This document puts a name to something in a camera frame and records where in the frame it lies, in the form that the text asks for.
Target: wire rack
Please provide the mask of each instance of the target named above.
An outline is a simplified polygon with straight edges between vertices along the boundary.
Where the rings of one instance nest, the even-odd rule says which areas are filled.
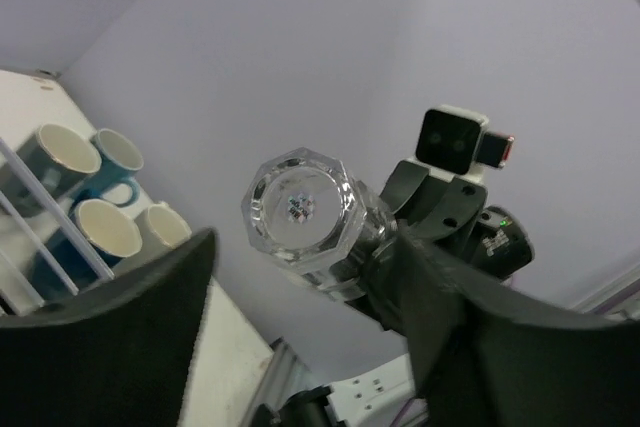
[[[66,238],[78,250],[95,272],[98,282],[113,279],[114,274],[91,244],[80,233],[66,212],[49,192],[38,181],[25,163],[16,153],[0,139],[0,154],[11,168],[13,174],[20,179],[33,197],[42,205],[44,211],[39,219],[23,218],[9,199],[0,191],[0,205],[5,212],[2,225],[2,246],[0,248],[0,298],[5,302],[5,309],[0,307],[0,316],[6,315],[7,306],[17,315],[28,315],[33,310],[45,305],[46,301],[31,285],[25,275],[25,267],[33,255],[40,254],[60,278],[70,295],[78,295],[80,289],[69,277],[45,246],[48,234],[60,229]]]

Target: camera lens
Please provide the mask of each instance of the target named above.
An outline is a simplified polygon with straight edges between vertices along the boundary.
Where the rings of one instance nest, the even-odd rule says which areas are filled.
[[[431,135],[429,135],[429,143],[431,145],[439,144],[441,141],[442,141],[442,136],[440,135],[439,132],[432,132]]]

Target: camera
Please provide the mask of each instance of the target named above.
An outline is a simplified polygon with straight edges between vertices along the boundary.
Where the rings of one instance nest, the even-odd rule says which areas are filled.
[[[429,167],[464,176],[483,165],[502,168],[513,137],[488,132],[487,116],[450,105],[427,110],[415,159]]]

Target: glass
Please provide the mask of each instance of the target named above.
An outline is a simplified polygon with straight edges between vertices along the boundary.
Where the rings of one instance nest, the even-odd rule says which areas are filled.
[[[263,164],[242,201],[251,245],[292,281],[335,300],[363,295],[359,269],[396,223],[341,161],[306,148]]]

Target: purple cable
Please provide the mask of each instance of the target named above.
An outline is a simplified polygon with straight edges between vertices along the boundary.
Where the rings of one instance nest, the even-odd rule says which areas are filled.
[[[413,404],[414,400],[416,400],[415,397],[413,397],[413,398],[411,398],[411,399],[409,399],[409,400],[407,400],[405,402],[405,404],[400,409],[400,412],[398,412],[398,414],[395,416],[395,418],[393,419],[391,424],[389,424],[389,427],[398,427],[400,425],[400,421],[407,414],[407,412],[409,411],[409,408]]]

